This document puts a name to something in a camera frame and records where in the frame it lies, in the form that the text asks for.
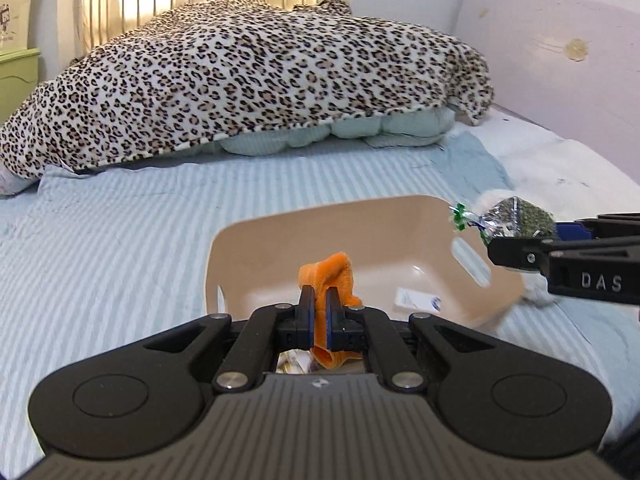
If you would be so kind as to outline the green silver snack bag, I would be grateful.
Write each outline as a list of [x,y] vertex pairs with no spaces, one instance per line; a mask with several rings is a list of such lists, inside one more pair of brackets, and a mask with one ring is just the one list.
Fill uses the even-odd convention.
[[462,203],[450,206],[452,222],[459,231],[474,228],[488,246],[495,238],[548,238],[556,237],[556,223],[547,211],[511,196],[477,214]]

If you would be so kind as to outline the white yellow patterned pouch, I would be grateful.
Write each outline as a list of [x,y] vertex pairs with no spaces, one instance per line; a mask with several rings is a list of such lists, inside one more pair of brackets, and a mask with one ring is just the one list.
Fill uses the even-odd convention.
[[310,351],[288,350],[281,352],[278,357],[276,372],[288,375],[314,374],[321,370],[321,366]]

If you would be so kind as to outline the white blue tissue pack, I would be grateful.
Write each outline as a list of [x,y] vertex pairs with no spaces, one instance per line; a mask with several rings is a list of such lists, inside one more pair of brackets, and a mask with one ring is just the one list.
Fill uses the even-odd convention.
[[405,287],[396,289],[393,305],[396,309],[407,311],[439,313],[442,310],[442,300],[439,296]]

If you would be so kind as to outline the white fluffy plush toy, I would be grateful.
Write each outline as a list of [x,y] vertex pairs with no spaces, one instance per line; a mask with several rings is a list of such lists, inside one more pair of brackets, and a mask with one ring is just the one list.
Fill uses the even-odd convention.
[[538,252],[541,242],[558,238],[552,214],[505,188],[494,188],[476,200],[470,216],[490,261],[524,274],[523,301],[536,307],[552,304]]

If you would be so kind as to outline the beige plastic storage basket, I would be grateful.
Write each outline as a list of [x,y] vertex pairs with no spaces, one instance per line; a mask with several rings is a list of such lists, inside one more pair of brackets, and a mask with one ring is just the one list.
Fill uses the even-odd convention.
[[336,252],[352,263],[354,293],[368,307],[406,320],[398,287],[442,300],[434,313],[471,328],[500,323],[525,292],[521,274],[494,266],[477,232],[458,231],[449,205],[415,195],[360,200],[235,223],[210,245],[205,309],[248,318],[268,304],[294,304],[298,270]]

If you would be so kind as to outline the lavender headboard panel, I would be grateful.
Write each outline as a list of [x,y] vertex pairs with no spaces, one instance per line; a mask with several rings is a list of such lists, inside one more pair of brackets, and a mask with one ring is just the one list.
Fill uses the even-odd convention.
[[462,0],[454,36],[495,102],[639,177],[639,15],[588,0]]

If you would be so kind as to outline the light green quilted comforter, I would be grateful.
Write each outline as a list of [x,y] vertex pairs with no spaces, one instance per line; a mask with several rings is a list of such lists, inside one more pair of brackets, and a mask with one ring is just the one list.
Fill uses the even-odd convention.
[[454,126],[449,107],[343,119],[332,124],[301,129],[245,133],[242,136],[195,145],[183,155],[213,155],[226,152],[241,156],[268,156],[335,136],[341,140],[360,140],[371,148],[423,148],[437,143]]

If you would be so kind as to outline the blue striped bed sheet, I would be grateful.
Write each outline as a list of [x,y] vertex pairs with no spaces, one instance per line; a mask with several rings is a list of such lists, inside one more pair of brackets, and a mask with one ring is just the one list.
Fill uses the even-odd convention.
[[433,195],[480,209],[516,195],[573,220],[633,211],[638,185],[555,136],[462,132],[429,148],[326,140],[266,157],[216,154],[71,174],[1,203],[1,470],[39,460],[27,401],[52,370],[205,311],[213,237],[245,219]]

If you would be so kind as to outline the leopard print blanket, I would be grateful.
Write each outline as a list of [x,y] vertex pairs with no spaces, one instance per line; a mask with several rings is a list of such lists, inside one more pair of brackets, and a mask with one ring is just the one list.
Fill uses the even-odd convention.
[[494,95],[483,55],[462,40],[354,15],[343,0],[187,3],[38,84],[2,125],[1,166],[25,184],[47,166],[82,171],[450,104],[480,122]]

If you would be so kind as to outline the green wooden cabinet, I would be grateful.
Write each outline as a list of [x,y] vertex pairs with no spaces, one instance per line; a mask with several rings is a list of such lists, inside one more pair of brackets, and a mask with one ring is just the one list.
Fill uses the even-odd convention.
[[1,0],[1,121],[38,82],[38,48],[28,47],[32,0]]

